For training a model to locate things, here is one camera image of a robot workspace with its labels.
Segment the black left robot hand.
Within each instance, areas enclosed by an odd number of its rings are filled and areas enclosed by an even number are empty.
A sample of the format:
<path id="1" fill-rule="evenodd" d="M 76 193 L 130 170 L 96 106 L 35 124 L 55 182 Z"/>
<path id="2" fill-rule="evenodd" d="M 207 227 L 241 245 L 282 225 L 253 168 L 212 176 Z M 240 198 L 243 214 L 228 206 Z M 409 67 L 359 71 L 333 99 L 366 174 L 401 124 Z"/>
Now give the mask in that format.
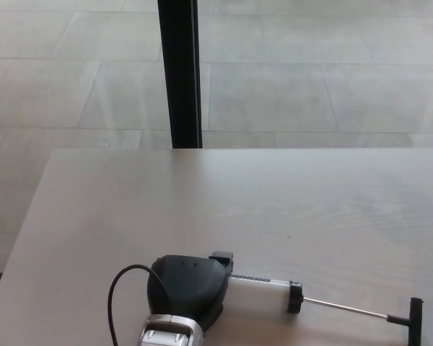
<path id="1" fill-rule="evenodd" d="M 223 311 L 233 257 L 231 252 L 214 252 L 210 257 L 158 258 L 147 282 L 150 313 L 186 317 L 207 331 Z"/>

